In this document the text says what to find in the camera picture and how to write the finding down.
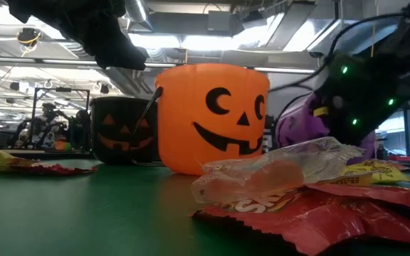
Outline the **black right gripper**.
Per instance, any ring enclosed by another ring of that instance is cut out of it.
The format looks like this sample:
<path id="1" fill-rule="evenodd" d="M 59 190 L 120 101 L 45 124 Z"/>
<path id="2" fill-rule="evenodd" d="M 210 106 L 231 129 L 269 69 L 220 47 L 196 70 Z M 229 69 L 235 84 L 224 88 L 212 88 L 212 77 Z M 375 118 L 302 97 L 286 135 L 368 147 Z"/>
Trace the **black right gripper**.
<path id="1" fill-rule="evenodd" d="M 360 145 L 378 123 L 410 101 L 410 55 L 336 53 L 327 67 L 316 95 L 328 108 L 325 123 L 343 144 Z"/>

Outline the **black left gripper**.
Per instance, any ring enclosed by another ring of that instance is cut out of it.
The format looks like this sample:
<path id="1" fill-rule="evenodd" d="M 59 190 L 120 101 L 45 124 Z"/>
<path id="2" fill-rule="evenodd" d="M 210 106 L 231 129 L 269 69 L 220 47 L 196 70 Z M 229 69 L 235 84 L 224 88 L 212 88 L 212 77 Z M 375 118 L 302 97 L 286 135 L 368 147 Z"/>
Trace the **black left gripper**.
<path id="1" fill-rule="evenodd" d="M 146 68 L 146 57 L 120 30 L 123 0 L 7 0 L 7 4 L 19 21 L 34 16 L 87 50 L 98 50 L 96 62 L 103 69 Z"/>

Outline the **purple plastic bucket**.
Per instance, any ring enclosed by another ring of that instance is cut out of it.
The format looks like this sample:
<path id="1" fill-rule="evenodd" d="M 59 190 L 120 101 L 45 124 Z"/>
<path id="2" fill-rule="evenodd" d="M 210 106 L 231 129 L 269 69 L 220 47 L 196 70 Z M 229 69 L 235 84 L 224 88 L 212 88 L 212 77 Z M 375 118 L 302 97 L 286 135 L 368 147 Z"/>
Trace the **purple plastic bucket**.
<path id="1" fill-rule="evenodd" d="M 315 93 L 298 96 L 281 111 L 275 126 L 275 142 L 283 148 L 322 137 L 334 137 L 334 119 L 330 114 L 347 105 L 343 97 L 334 96 L 331 104 Z"/>

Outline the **red Skittles candy packet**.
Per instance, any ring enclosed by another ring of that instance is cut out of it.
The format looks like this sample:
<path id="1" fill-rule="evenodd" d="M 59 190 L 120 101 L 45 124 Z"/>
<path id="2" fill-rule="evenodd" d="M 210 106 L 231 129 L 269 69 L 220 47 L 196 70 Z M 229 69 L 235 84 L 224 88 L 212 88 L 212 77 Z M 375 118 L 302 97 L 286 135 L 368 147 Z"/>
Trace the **red Skittles candy packet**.
<path id="1" fill-rule="evenodd" d="M 46 176 L 75 176 L 81 174 L 91 174 L 97 171 L 96 167 L 90 169 L 68 168 L 60 164 L 43 165 L 35 164 L 30 166 L 12 166 L 11 171 L 19 174 L 46 175 Z"/>
<path id="2" fill-rule="evenodd" d="M 351 196 L 358 198 L 371 198 L 378 201 L 394 203 L 410 208 L 410 188 L 391 186 L 346 186 L 338 184 L 311 184 L 308 188 L 330 193 L 336 196 Z"/>
<path id="3" fill-rule="evenodd" d="M 308 187 L 258 200 L 214 203 L 195 215 L 227 218 L 263 234 L 279 235 L 306 255 L 317 255 L 351 238 L 410 243 L 409 207 Z"/>

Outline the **clear gummy candy packet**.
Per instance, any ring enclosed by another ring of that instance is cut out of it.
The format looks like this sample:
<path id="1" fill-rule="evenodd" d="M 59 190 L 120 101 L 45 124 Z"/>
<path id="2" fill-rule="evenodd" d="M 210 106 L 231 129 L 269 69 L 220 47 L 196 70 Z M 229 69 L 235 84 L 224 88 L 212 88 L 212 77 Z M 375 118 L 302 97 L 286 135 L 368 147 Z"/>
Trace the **clear gummy candy packet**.
<path id="1" fill-rule="evenodd" d="M 305 184 L 341 176 L 347 162 L 364 150 L 323 137 L 276 149 L 251 159 L 212 161 L 191 185 L 198 203 L 230 203 L 259 199 Z"/>

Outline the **person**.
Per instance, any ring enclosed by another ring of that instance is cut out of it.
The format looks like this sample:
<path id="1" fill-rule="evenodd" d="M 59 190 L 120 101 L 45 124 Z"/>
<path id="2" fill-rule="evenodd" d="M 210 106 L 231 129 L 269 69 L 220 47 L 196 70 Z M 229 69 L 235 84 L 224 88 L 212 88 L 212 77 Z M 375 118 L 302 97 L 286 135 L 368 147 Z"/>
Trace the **person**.
<path id="1" fill-rule="evenodd" d="M 90 115 L 86 110 L 79 110 L 74 117 L 69 118 L 69 142 L 74 149 L 89 150 L 90 146 Z"/>
<path id="2" fill-rule="evenodd" d="M 56 140 L 56 132 L 59 129 L 58 126 L 54 126 L 57 117 L 56 106 L 52 103 L 43 103 L 42 108 L 43 114 L 35 116 L 32 123 L 32 142 L 38 148 L 52 148 Z"/>

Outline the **long ceiling light tube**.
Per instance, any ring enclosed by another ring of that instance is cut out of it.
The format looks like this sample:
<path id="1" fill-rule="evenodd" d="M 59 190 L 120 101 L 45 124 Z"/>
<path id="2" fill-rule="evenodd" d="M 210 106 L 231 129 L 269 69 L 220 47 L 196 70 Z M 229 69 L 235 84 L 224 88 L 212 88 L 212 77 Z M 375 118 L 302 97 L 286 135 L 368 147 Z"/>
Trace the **long ceiling light tube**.
<path id="1" fill-rule="evenodd" d="M 145 63 L 147 68 L 173 68 L 177 66 L 184 65 L 183 63 Z M 315 71 L 310 69 L 300 69 L 300 68 L 274 68 L 274 67 L 256 67 L 256 66 L 244 66 L 243 68 L 257 70 L 266 73 L 290 73 L 290 74 L 312 74 Z"/>

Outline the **grey ceiling unit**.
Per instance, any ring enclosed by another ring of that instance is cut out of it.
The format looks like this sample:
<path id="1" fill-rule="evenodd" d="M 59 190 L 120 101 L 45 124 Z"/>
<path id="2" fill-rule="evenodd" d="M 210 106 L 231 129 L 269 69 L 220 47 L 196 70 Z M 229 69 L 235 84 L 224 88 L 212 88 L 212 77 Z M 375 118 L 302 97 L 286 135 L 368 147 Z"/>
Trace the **grey ceiling unit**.
<path id="1" fill-rule="evenodd" d="M 228 11 L 209 11 L 207 31 L 213 36 L 231 35 L 231 13 Z"/>

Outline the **green table mat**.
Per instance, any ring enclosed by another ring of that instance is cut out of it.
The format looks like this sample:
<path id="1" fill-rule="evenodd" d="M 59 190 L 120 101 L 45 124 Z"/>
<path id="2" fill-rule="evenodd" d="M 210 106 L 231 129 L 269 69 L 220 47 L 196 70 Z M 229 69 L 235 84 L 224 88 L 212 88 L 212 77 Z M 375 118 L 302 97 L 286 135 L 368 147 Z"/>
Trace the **green table mat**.
<path id="1" fill-rule="evenodd" d="M 280 237 L 194 218 L 193 176 L 110 166 L 82 176 L 0 173 L 0 256 L 297 256 Z"/>

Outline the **silver air duct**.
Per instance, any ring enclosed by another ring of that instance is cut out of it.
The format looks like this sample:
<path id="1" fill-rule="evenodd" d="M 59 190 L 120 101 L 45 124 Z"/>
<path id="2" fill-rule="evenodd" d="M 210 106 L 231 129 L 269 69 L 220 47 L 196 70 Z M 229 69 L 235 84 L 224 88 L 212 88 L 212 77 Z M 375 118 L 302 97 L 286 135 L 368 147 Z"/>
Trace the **silver air duct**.
<path id="1" fill-rule="evenodd" d="M 147 20 L 149 8 L 145 0 L 125 0 L 126 16 L 131 22 L 141 23 Z"/>

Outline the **black metal frame stand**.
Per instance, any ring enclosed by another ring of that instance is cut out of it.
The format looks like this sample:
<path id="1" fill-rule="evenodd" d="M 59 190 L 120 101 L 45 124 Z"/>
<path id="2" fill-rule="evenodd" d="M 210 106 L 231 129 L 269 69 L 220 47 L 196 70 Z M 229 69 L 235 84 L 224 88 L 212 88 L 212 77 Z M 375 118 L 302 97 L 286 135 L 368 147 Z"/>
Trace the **black metal frame stand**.
<path id="1" fill-rule="evenodd" d="M 27 148 L 28 146 L 32 146 L 33 148 L 40 148 L 43 144 L 43 140 L 45 139 L 44 137 L 41 137 L 37 144 L 33 143 L 33 132 L 34 132 L 34 119 L 36 117 L 36 108 L 37 108 L 37 102 L 47 93 L 50 92 L 51 90 L 54 90 L 56 92 L 67 92 L 67 93 L 80 93 L 84 92 L 86 94 L 86 101 L 85 101 L 85 108 L 82 110 L 79 110 L 78 113 L 76 114 L 75 117 L 69 117 L 67 116 L 63 111 L 57 110 L 55 111 L 55 116 L 62 116 L 65 119 L 67 119 L 73 127 L 71 128 L 70 132 L 70 144 L 74 149 L 80 149 L 82 153 L 85 153 L 86 151 L 90 150 L 90 114 L 89 114 L 89 104 L 90 104 L 90 91 L 85 90 L 85 89 L 73 89 L 70 87 L 56 87 L 56 88 L 40 88 L 40 87 L 35 87 L 34 88 L 34 96 L 33 96 L 33 106 L 32 106 L 32 114 L 31 114 L 31 125 L 28 130 L 28 142 L 26 143 L 25 147 Z M 81 145 L 76 144 L 73 141 L 73 133 L 74 133 L 74 127 L 77 127 L 78 125 L 81 125 L 83 128 L 83 137 L 81 139 Z"/>

